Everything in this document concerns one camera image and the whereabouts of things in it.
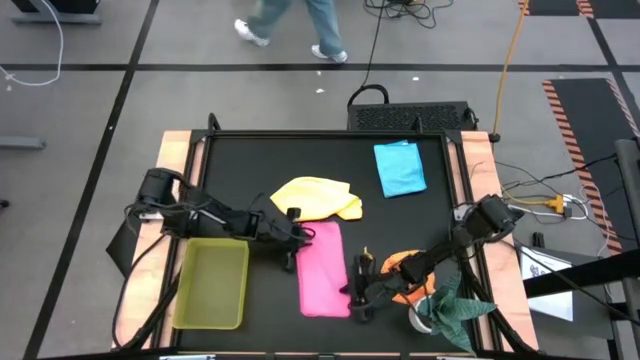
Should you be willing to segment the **black beam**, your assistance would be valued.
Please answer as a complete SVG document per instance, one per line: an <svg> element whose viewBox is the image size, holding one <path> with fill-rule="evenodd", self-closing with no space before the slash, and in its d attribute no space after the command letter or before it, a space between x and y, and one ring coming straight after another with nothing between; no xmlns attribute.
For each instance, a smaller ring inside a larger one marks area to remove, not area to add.
<svg viewBox="0 0 640 360"><path fill-rule="evenodd" d="M528 298L640 277L640 249L523 281Z"/></svg>

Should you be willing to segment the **yellow microfiber towel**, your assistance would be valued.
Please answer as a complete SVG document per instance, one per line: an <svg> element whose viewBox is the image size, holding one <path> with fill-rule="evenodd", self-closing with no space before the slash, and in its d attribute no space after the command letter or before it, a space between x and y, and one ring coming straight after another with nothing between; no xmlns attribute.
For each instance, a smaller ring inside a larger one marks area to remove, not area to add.
<svg viewBox="0 0 640 360"><path fill-rule="evenodd" d="M270 196L283 213L298 208L302 222L338 216L342 220L359 220L363 216L362 200L350 192L347 182L319 177L297 177Z"/></svg>

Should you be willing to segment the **blue microfiber towel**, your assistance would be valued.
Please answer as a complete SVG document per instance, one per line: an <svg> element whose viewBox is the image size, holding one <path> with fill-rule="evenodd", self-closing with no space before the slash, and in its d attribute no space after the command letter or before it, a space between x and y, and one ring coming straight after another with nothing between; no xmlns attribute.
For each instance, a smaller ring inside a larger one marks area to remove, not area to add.
<svg viewBox="0 0 640 360"><path fill-rule="evenodd" d="M385 198L427 189L418 145L402 140L373 147L377 171Z"/></svg>

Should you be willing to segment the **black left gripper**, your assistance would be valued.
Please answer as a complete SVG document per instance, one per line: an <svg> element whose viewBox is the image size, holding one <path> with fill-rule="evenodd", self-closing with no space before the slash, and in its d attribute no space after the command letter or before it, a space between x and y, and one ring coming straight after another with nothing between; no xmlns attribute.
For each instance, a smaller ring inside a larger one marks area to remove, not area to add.
<svg viewBox="0 0 640 360"><path fill-rule="evenodd" d="M296 252L308 245L308 231L299 224L300 208L289 208L288 217L270 217L266 213L250 213L249 235L251 241L288 250L284 256L284 270L296 269Z"/></svg>

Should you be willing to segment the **small striped-edge black floor mat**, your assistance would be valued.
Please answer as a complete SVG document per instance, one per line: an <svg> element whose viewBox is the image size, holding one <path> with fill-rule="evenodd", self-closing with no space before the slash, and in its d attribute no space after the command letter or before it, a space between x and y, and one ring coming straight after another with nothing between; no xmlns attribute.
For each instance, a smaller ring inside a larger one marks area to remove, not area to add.
<svg viewBox="0 0 640 360"><path fill-rule="evenodd" d="M589 0L517 0L526 16L594 17Z"/></svg>

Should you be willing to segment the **pink microfiber towel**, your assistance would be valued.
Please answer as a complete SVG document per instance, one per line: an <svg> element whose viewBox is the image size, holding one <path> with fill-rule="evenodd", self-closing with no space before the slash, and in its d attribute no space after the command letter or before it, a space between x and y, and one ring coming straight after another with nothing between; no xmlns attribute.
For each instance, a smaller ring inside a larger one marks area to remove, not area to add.
<svg viewBox="0 0 640 360"><path fill-rule="evenodd" d="M306 317L348 318L350 297L342 235L336 222L306 222L315 233L297 253L300 311Z"/></svg>

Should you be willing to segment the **black flat panel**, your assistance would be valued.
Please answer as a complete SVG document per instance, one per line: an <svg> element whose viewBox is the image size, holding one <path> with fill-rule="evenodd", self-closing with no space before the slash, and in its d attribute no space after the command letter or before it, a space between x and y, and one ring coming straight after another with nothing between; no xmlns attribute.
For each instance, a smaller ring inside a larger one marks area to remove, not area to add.
<svg viewBox="0 0 640 360"><path fill-rule="evenodd" d="M124 277L131 272L142 223L138 215L125 208L124 219L106 247L106 253Z"/></svg>

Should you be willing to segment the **black computer case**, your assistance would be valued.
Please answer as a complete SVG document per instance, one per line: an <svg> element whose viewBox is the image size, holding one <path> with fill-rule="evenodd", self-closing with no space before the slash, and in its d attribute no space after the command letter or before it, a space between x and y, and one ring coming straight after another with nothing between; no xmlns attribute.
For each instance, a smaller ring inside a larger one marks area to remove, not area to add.
<svg viewBox="0 0 640 360"><path fill-rule="evenodd" d="M349 130L412 131L415 118L422 120L424 132L476 130L479 119L464 101L357 104L348 107Z"/></svg>

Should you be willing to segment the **white plant pot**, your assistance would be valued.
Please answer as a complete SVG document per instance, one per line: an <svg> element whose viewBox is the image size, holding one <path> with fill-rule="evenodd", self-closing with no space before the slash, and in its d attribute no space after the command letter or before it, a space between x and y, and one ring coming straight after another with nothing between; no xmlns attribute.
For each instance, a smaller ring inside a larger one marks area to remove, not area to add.
<svg viewBox="0 0 640 360"><path fill-rule="evenodd" d="M432 328L429 326L428 321L426 319L421 318L420 313L418 312L419 306L422 305L428 297L423 297L422 299L413 303L408 312L408 318L412 325L412 327L422 334L431 334Z"/></svg>

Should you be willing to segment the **white printed sign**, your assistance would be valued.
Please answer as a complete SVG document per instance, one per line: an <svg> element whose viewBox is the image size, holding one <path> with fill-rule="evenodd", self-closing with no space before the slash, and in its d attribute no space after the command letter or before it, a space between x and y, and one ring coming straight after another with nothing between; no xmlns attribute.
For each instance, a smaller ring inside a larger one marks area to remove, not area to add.
<svg viewBox="0 0 640 360"><path fill-rule="evenodd" d="M571 268L572 264L552 255L527 248L520 248L520 268L524 280ZM570 291L552 295L529 297L531 310L568 322L573 321L573 294Z"/></svg>

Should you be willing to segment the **translucent yellow plastic bin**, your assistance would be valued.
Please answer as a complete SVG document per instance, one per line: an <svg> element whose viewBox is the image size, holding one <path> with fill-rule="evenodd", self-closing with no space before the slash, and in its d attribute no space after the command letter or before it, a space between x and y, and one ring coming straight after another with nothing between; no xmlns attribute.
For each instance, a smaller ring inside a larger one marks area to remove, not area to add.
<svg viewBox="0 0 640 360"><path fill-rule="evenodd" d="M243 320L249 247L231 238L192 238L185 248L173 327L235 330Z"/></svg>

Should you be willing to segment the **green artificial plant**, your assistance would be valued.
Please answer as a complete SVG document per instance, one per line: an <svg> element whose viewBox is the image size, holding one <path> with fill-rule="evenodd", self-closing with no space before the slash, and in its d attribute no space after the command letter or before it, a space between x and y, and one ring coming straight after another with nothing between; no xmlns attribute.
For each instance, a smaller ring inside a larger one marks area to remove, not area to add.
<svg viewBox="0 0 640 360"><path fill-rule="evenodd" d="M494 303L457 296L462 274L456 272L430 297L416 306L419 316L425 318L434 334L441 334L454 346L476 355L462 323L497 309Z"/></svg>

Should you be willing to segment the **orange microfiber towel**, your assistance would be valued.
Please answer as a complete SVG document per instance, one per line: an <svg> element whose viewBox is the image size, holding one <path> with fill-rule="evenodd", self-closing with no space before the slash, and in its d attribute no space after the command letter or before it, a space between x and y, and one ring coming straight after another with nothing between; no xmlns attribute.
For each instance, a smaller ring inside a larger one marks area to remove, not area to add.
<svg viewBox="0 0 640 360"><path fill-rule="evenodd" d="M398 263L404 258L414 255L418 253L418 250L406 250L401 252L396 252L388 257L381 267L381 273L388 273L391 270L396 270L398 268ZM401 294L396 295L393 298L393 301L400 304L416 304L419 300L432 295L435 292L436 285L436 276L434 273L431 273L427 277L427 281L424 285L416 288L413 292L403 297Z"/></svg>

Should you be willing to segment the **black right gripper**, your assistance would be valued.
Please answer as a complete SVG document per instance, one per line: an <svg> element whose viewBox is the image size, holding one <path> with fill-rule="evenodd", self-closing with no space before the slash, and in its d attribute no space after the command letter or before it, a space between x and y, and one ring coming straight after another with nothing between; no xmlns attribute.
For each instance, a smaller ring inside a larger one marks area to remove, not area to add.
<svg viewBox="0 0 640 360"><path fill-rule="evenodd" d="M374 256L363 248L360 255L354 257L355 279L359 282L367 282L374 272ZM397 301L406 303L411 283L402 277L399 272L379 273L373 275L368 285L368 300L375 302ZM352 301L352 318L355 321L371 321L373 310L371 303L364 298L356 298Z"/></svg>

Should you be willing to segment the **person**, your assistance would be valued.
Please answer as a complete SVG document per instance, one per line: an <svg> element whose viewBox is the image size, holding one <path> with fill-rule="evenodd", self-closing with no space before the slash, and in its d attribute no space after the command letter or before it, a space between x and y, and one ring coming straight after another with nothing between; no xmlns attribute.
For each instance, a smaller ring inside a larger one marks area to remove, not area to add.
<svg viewBox="0 0 640 360"><path fill-rule="evenodd" d="M265 47L271 34L294 0L256 0L254 12L246 20L236 19L233 27L245 41ZM303 0L318 36L311 52L320 59L343 64L348 54L339 32L334 0Z"/></svg>

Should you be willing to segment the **grey desk foot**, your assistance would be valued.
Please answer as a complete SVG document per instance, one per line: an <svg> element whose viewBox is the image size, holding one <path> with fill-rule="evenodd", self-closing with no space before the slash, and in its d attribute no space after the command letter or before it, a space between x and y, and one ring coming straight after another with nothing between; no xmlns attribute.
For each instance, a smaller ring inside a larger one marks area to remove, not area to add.
<svg viewBox="0 0 640 360"><path fill-rule="evenodd" d="M43 150L46 141L39 137L0 136L0 148Z"/></svg>

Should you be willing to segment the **black aluminium table frame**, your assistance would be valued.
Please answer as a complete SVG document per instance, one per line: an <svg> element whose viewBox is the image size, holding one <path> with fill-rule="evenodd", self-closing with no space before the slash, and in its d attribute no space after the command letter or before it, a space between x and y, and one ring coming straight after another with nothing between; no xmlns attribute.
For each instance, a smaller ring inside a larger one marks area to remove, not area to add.
<svg viewBox="0 0 640 360"><path fill-rule="evenodd" d="M364 203L364 216L341 224L344 251L364 247L377 256L428 248L445 236L456 203L472 196L460 135L409 135L424 162L427 190L394 199L383 196L373 147L402 139L399 132L221 130L204 142L197 184L236 208L258 208L270 192L297 176L346 181ZM380 310L367 324L351 319L308 318L299 310L296 278L272 250L250 254L244 317L235 330L175 330L170 343L184 352L221 358L392 358L418 360L455 353L442 336L414 330L399 304Z"/></svg>

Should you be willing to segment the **light wooden board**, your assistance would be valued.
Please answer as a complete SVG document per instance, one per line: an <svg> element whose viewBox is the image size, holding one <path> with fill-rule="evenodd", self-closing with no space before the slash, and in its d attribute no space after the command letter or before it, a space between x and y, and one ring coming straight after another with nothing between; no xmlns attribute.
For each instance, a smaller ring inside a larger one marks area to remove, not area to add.
<svg viewBox="0 0 640 360"><path fill-rule="evenodd" d="M500 195L501 186L494 155L486 132L461 133L462 148L474 200L486 195ZM520 273L519 258L511 235L484 246L491 295L509 325L522 340L539 349L531 311Z"/></svg>
<svg viewBox="0 0 640 360"><path fill-rule="evenodd" d="M156 160L158 167L199 179L204 142L193 141L190 131L167 131ZM186 241L161 234L163 220L144 220L136 228L133 262L136 264L123 287L112 334L124 345L143 326L172 281L179 278Z"/></svg>

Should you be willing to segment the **grey desk base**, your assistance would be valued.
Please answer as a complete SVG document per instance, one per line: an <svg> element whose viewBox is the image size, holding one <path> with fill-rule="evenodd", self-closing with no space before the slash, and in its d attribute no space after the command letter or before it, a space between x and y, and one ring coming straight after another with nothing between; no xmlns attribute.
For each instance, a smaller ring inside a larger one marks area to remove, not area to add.
<svg viewBox="0 0 640 360"><path fill-rule="evenodd" d="M102 19L95 12L93 13L68 13L60 12L50 0L24 0L33 11L25 11L19 9L20 13L12 15L11 20L14 23L59 23L74 25L101 25Z"/></svg>

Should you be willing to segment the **large striped-edge black floor mat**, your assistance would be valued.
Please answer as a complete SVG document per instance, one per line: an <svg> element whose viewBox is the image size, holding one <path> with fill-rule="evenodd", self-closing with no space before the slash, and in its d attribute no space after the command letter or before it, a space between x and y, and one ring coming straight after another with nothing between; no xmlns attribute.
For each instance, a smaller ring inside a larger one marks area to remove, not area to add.
<svg viewBox="0 0 640 360"><path fill-rule="evenodd" d="M640 134L617 86L610 79L554 79L542 83L569 157L580 196L606 244L601 256L637 247L616 158L615 142Z"/></svg>

